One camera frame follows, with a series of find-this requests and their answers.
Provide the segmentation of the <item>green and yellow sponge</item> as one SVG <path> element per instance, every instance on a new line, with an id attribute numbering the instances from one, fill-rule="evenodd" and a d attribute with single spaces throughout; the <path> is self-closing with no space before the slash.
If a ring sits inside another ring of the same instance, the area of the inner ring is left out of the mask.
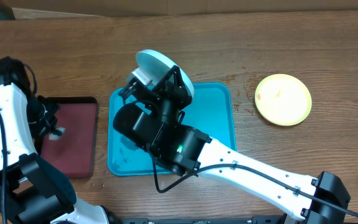
<path id="1" fill-rule="evenodd" d="M 48 139 L 51 140 L 51 141 L 57 141 L 63 136 L 64 132 L 65 132 L 64 127 L 54 128 L 54 129 L 51 130 Z"/>

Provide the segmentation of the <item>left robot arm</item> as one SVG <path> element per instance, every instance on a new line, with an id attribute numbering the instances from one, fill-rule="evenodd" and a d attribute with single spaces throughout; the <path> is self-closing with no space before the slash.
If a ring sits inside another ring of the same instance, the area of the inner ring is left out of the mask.
<path id="1" fill-rule="evenodd" d="M 106 207 L 77 197 L 68 177 L 36 144 L 57 128 L 60 105 L 36 94 L 30 67 L 0 59 L 0 213 L 7 223 L 120 223 Z"/>

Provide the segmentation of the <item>yellow-green plate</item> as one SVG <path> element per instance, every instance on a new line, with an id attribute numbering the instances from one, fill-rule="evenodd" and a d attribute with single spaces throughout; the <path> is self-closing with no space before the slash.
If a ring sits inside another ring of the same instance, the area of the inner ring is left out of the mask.
<path id="1" fill-rule="evenodd" d="M 279 126 L 303 122 L 312 108 L 311 93 L 306 85 L 294 76 L 281 73 L 260 81 L 254 100 L 262 117 Z"/>

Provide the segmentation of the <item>light blue plate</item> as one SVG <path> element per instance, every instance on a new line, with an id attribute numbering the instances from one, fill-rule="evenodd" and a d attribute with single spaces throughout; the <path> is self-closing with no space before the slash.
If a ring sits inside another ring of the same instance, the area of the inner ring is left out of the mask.
<path id="1" fill-rule="evenodd" d="M 153 81 L 151 85 L 154 86 L 164 73 L 169 71 L 169 69 L 174 65 L 177 65 L 173 60 L 164 54 L 151 49 L 145 49 L 137 52 L 135 60 L 137 68 L 141 68 L 152 77 Z"/>

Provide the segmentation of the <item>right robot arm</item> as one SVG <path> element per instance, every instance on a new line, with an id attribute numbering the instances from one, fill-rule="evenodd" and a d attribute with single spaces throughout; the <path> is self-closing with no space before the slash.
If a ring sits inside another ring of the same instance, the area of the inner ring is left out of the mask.
<path id="1" fill-rule="evenodd" d="M 132 71 L 120 96 L 135 98 L 115 115 L 116 131 L 147 152 L 154 166 L 181 179 L 193 175 L 232 184 L 265 200 L 296 221 L 342 223 L 350 196 L 340 178 L 280 170 L 225 146 L 208 134 L 181 123 L 192 101 L 192 84 L 176 65 L 157 71 Z"/>

